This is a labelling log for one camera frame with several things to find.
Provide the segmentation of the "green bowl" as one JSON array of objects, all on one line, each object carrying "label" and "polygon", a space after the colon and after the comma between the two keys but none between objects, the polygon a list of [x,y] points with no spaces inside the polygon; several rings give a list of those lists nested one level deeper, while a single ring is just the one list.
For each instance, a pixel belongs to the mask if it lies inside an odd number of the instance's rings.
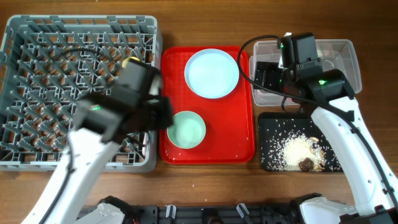
[{"label": "green bowl", "polygon": [[173,116],[173,125],[167,128],[170,142],[181,149],[197,147],[206,136],[206,124],[192,111],[181,111]]}]

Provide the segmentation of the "yellow plastic cup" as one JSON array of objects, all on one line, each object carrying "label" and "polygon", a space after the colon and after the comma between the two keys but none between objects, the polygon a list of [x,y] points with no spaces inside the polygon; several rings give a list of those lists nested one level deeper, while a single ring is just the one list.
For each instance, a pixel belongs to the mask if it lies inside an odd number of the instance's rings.
[{"label": "yellow plastic cup", "polygon": [[128,64],[130,61],[137,61],[137,62],[140,62],[140,59],[137,58],[137,57],[128,57],[128,58],[124,59],[123,62],[122,62],[122,64],[121,64],[122,68],[126,68],[126,67],[127,67],[127,64]]}]

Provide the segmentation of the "light blue plate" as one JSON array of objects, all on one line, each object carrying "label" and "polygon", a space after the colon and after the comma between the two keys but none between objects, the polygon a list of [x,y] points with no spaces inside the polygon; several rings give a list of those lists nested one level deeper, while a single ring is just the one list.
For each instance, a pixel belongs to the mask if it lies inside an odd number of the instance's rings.
[{"label": "light blue plate", "polygon": [[204,49],[188,59],[184,78],[196,95],[218,99],[230,94],[238,85],[239,70],[230,54],[219,49]]}]

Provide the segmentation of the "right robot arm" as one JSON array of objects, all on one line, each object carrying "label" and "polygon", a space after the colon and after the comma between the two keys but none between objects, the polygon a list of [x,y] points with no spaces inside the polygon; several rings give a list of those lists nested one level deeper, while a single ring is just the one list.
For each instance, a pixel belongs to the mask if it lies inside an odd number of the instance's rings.
[{"label": "right robot arm", "polygon": [[292,202],[300,223],[397,223],[397,177],[370,135],[343,72],[323,71],[318,60],[278,68],[256,65],[254,86],[291,98],[305,108],[334,150],[354,206],[306,195]]}]

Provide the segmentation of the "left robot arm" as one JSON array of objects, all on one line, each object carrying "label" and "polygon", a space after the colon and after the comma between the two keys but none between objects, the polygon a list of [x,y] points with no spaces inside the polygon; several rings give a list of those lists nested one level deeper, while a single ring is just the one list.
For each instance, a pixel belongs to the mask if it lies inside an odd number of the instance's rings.
[{"label": "left robot arm", "polygon": [[100,173],[131,133],[172,124],[170,101],[161,86],[148,90],[115,85],[110,96],[90,93],[78,100],[75,127],[39,200],[24,223],[73,223]]}]

